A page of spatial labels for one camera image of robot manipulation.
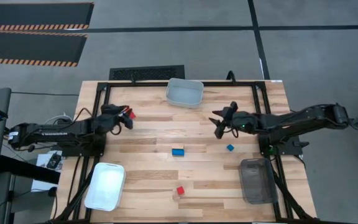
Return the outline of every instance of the black metal frame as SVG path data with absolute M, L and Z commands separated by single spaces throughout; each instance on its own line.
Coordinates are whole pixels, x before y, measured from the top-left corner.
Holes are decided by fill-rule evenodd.
M 259 103 L 259 96 L 258 96 L 258 89 L 259 89 L 262 93 L 265 112 L 267 114 L 271 113 L 265 82 L 258 82 L 258 81 L 256 81 L 256 82 L 237 82 L 234 77 L 234 74 L 231 71 L 227 75 L 226 79 L 230 80 L 230 81 L 220 81 L 220 82 L 205 81 L 205 82 L 203 82 L 203 84 L 204 84 L 204 86 L 249 86 L 249 87 L 251 87 L 252 94 L 254 97 L 255 110 L 257 113 L 262 112 L 261 106 Z M 135 82 L 135 83 L 133 83 L 133 82 L 122 82 L 122 83 L 99 82 L 98 86 L 97 86 L 97 90 L 96 90 L 96 96 L 94 99 L 92 116 L 97 116 L 97 114 L 98 114 L 98 109 L 99 109 L 99 105 L 100 105 L 100 97 L 101 97 L 103 91 L 105 91 L 103 104 L 108 104 L 109 100 L 110 100 L 111 88 L 113 88 L 113 87 L 137 87 L 137 86 L 153 87 L 153 86 L 167 86 L 167 84 L 168 84 L 167 81 L 166 82 L 148 81 L 148 82 Z M 264 138 L 259 138 L 259 141 L 261 142 L 261 141 L 267 141 L 267 140 Z M 259 144 L 259 147 L 265 147 L 266 145 L 267 145 L 267 143 Z M 265 154 L 264 157 L 266 157 L 270 160 L 270 157 L 268 154 Z M 80 174 L 79 186 L 82 185 L 82 183 L 85 180 L 87 168 L 88 168 L 88 164 L 89 164 L 89 159 L 90 159 L 89 157 L 84 157 L 83 166 L 82 166 L 81 174 Z M 93 165 L 98 163 L 99 159 L 100 159 L 100 157 L 94 157 Z M 277 171 L 278 171 L 279 177 L 281 178 L 283 184 L 286 185 L 283 164 L 282 164 L 280 155 L 278 155 L 276 158 L 276 165 L 277 165 Z M 280 212 L 280 206 L 279 206 L 278 202 L 273 203 L 273 210 L 274 210 L 276 221 L 278 221 L 279 219 L 282 218 L 281 212 Z M 287 211 L 287 218 L 293 219 L 291 206 L 289 205 L 289 203 L 286 200 L 285 200 L 285 210 Z M 78 204 L 74 209 L 73 220 L 78 220 L 79 214 L 80 214 L 80 204 Z M 91 218 L 91 209 L 87 208 L 86 213 L 85 213 L 85 220 L 90 220 L 90 218 Z

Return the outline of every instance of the blue cube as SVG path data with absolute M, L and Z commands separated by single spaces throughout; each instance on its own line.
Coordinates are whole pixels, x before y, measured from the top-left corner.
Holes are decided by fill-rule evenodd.
M 173 156 L 185 156 L 185 150 L 184 149 L 172 149 L 172 155 Z
M 232 145 L 228 145 L 226 148 L 227 148 L 229 151 L 233 151 L 234 146 L 232 146 Z

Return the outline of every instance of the orange striped tape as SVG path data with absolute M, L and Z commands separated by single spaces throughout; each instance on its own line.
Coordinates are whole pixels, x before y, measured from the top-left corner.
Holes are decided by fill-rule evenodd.
M 53 32 L 28 32 L 28 31 L 10 31 L 10 30 L 0 30 L 0 33 L 7 33 L 7 34 L 33 34 L 33 35 L 64 35 L 64 36 L 81 36 L 88 38 L 86 34 L 74 34 L 74 33 L 53 33 Z
M 56 29 L 87 29 L 86 24 L 57 25 L 0 25 L 0 30 L 56 30 Z
M 40 65 L 40 66 L 60 66 L 60 67 L 77 67 L 78 65 L 76 62 L 23 60 L 23 59 L 7 59 L 7 58 L 0 58 L 0 63 L 11 64 L 11 65 Z

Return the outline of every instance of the gray floor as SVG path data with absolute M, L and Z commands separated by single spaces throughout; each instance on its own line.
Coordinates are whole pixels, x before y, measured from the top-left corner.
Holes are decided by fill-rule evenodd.
M 257 0 L 255 8 L 262 26 L 358 25 L 358 1 Z M 251 25 L 247 1 L 96 0 L 91 20 L 91 28 L 228 25 Z M 358 30 L 261 34 L 270 76 L 284 81 L 293 110 L 338 102 L 357 116 Z M 90 34 L 78 67 L 0 65 L 0 87 L 78 93 L 83 80 L 108 79 L 110 68 L 178 64 L 185 65 L 187 78 L 223 79 L 228 70 L 238 79 L 262 78 L 252 31 Z M 13 95 L 7 125 L 73 115 L 76 101 L 73 96 Z M 311 143 L 304 152 L 318 216 L 358 223 L 358 132 L 321 130 L 301 139 Z M 3 153 L 12 156 L 5 148 Z M 15 222 L 47 220 L 51 204 L 18 213 Z

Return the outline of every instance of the white cable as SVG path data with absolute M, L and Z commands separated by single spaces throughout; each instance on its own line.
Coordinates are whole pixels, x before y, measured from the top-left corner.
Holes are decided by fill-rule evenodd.
M 44 124 L 47 124 L 49 121 L 51 121 L 53 119 L 57 119 L 57 118 L 68 118 L 68 119 L 70 119 L 70 121 L 73 121 L 73 118 L 71 118 L 70 116 L 66 115 L 66 113 L 63 112 L 62 115 L 58 115 L 58 116 L 54 116 L 52 118 L 49 118 Z

